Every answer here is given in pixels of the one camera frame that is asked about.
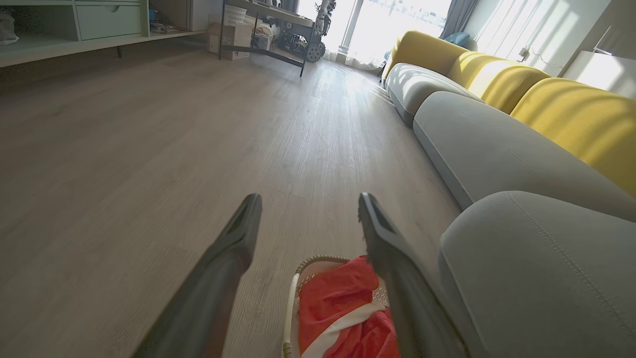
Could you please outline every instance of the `drawer handle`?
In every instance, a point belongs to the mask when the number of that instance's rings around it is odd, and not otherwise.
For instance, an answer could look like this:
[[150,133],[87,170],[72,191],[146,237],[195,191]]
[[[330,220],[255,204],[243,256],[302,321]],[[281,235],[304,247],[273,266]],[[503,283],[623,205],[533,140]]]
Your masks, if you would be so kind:
[[103,5],[103,7],[105,7],[106,10],[110,11],[111,13],[116,13],[117,10],[119,10],[119,5]]

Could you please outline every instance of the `gray seat cushion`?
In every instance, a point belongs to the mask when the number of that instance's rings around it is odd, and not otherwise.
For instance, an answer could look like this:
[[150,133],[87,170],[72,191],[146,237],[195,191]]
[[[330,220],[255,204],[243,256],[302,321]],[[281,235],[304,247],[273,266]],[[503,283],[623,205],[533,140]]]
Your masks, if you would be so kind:
[[634,238],[632,222],[501,192],[442,236],[442,283],[492,357],[636,357]]
[[495,108],[437,92],[422,104],[413,130],[463,208],[496,192],[522,190],[636,221],[636,199]]
[[387,77],[389,96],[404,122],[410,127],[424,100],[437,91],[447,91],[483,102],[470,91],[435,71],[412,64],[396,64]]

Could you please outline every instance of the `yellow sofa cushion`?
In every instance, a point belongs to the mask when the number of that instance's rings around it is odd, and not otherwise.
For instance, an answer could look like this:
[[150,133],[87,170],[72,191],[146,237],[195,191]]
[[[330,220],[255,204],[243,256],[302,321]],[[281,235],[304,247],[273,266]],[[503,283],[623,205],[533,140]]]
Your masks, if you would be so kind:
[[510,114],[533,85],[550,76],[515,61],[470,51],[459,56],[448,77],[486,104]]
[[446,76],[459,55],[467,51],[463,47],[419,31],[406,31],[397,39],[391,51],[391,58],[384,67],[382,78],[386,79],[393,66],[400,62],[414,64]]
[[636,101],[549,78],[533,86],[511,115],[636,197]]

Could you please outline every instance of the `table leg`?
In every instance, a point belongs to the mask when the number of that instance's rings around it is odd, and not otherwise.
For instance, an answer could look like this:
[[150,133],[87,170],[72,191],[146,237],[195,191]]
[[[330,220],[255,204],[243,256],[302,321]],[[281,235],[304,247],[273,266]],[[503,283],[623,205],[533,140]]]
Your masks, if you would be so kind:
[[219,61],[221,60],[221,47],[223,46],[223,25],[224,25],[224,23],[225,23],[225,0],[223,0],[223,10],[221,10],[221,30],[219,31]]
[[307,47],[305,48],[305,58],[303,59],[303,67],[300,68],[300,76],[303,76],[303,71],[305,70],[305,63],[307,63],[307,54],[309,54],[309,46],[312,44],[312,39],[314,38],[315,25],[312,27],[312,34],[309,35],[309,40],[307,40]]
[[254,30],[252,31],[252,41],[250,47],[254,47],[254,35],[256,34],[256,26],[258,25],[258,13],[256,13],[256,21],[254,21]]

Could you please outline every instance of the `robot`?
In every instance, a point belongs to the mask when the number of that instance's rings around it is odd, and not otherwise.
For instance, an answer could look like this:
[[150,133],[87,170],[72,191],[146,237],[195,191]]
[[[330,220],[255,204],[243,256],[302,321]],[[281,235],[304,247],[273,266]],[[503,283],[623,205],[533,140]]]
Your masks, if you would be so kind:
[[316,17],[314,26],[314,37],[310,44],[307,39],[310,38],[310,29],[302,26],[295,26],[290,22],[283,24],[280,33],[279,47],[284,50],[302,54],[307,46],[307,62],[318,62],[324,55],[326,47],[322,42],[322,38],[327,36],[329,26],[331,25],[331,14],[336,8],[336,0],[322,0],[322,4],[315,4],[318,16]]

